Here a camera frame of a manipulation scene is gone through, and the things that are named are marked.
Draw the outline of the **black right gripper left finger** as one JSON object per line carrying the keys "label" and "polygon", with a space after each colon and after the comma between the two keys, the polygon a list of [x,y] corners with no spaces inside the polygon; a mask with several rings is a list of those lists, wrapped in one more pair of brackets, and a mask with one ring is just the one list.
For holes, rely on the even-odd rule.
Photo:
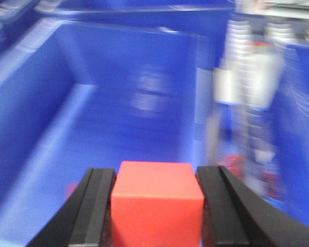
{"label": "black right gripper left finger", "polygon": [[27,246],[112,246],[112,168],[90,168],[57,213]]}

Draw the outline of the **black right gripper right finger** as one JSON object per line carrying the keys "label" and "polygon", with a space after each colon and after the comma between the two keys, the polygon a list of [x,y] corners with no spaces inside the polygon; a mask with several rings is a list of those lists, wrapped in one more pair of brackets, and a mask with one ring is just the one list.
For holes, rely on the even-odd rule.
{"label": "black right gripper right finger", "polygon": [[298,246],[299,222],[220,166],[199,166],[203,246]]}

